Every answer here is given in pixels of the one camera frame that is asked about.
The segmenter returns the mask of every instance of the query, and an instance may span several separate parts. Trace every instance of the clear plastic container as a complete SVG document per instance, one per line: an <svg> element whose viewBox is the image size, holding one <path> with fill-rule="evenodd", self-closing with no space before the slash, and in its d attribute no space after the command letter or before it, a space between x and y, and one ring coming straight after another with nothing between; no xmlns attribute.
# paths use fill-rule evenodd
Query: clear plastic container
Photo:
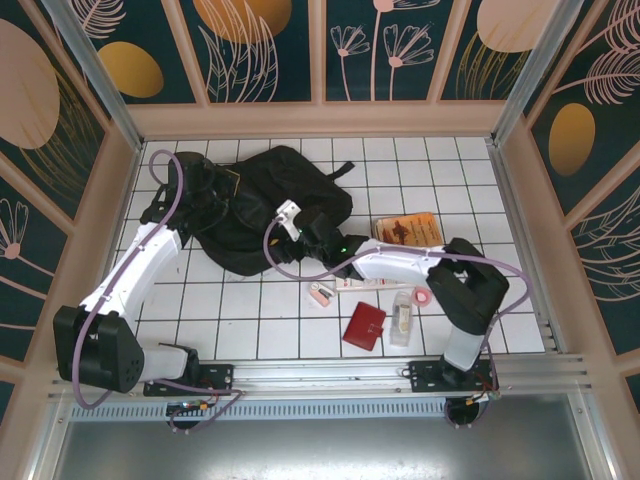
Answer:
<svg viewBox="0 0 640 480"><path fill-rule="evenodd" d="M411 311L411 295L398 292L393 301L393 318L391 319L390 340L394 347L407 347L413 327L413 313Z"/></svg>

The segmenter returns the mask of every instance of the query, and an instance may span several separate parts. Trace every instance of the pink object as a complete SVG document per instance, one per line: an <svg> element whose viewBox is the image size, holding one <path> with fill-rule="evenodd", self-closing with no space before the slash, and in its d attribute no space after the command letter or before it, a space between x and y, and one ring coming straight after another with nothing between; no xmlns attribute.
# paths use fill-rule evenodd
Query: pink object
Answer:
<svg viewBox="0 0 640 480"><path fill-rule="evenodd" d="M323 307L328 307L329 303L331 303L331 297L335 296L335 292L333 290L318 282L313 282L311 284L309 294Z"/></svg>
<svg viewBox="0 0 640 480"><path fill-rule="evenodd" d="M416 287L411 292L411 301L418 307L426 307L431 303L432 298L431 290L424 287Z"/></svg>

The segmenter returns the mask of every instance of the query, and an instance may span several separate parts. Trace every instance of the black mounting bracket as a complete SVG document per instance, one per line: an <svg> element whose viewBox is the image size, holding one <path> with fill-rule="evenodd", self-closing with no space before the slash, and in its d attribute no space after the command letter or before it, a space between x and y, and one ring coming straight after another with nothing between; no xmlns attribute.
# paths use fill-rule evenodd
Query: black mounting bracket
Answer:
<svg viewBox="0 0 640 480"><path fill-rule="evenodd" d="M456 381L452 382L443 370L442 360L425 360L409 362L405 377L410 380L413 393L480 392L483 390L482 380L489 383L493 380L489 360L479 359L468 372L458 372Z"/></svg>
<svg viewBox="0 0 640 480"><path fill-rule="evenodd" d="M189 387L211 388L215 390L230 390L233 388L233 365L209 364L200 365L198 378L185 377L172 380L180 385ZM192 393L179 388L169 387L161 383L145 383L142 391L145 397L201 397L202 393Z"/></svg>

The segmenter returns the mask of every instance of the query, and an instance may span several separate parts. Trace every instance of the cable connector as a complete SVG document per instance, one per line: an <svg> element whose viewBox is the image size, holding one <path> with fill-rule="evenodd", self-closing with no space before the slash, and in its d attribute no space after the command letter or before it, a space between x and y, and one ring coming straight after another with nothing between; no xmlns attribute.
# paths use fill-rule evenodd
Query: cable connector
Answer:
<svg viewBox="0 0 640 480"><path fill-rule="evenodd" d="M298 207L298 205L296 205L296 203L292 200L287 200L282 205L280 205L280 207L278 207L278 210L276 210L276 213L278 214L278 216L276 217L278 223L282 225L285 230L287 230L287 233L291 237L291 240L293 240L294 242L297 242L300 238L300 232L294 225L293 219L296 218L296 215L298 215L301 211L302 210L300 210L300 207Z"/></svg>

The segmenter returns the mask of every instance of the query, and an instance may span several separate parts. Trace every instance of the metal plate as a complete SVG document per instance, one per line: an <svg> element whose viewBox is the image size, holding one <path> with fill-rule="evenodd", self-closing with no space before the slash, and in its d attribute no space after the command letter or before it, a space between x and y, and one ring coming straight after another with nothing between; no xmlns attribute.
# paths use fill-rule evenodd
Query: metal plate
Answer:
<svg viewBox="0 0 640 480"><path fill-rule="evenodd" d="M443 392L448 396L452 393L470 393L482 391L482 381L479 374L487 382L491 383L491 364L489 360L478 360L476 365L469 370L465 381L455 388L447 383L440 374L440 361L416 361L409 362L407 377L411 381L411 391L414 393Z"/></svg>
<svg viewBox="0 0 640 480"><path fill-rule="evenodd" d="M229 390L233 386L233 365L231 364L202 365L201 373L199 386L202 386L202 388L208 388L213 385L216 390ZM173 381L186 385L186 382L180 379ZM152 384L145 383L142 394L145 397L202 397L201 393L187 392L155 382Z"/></svg>

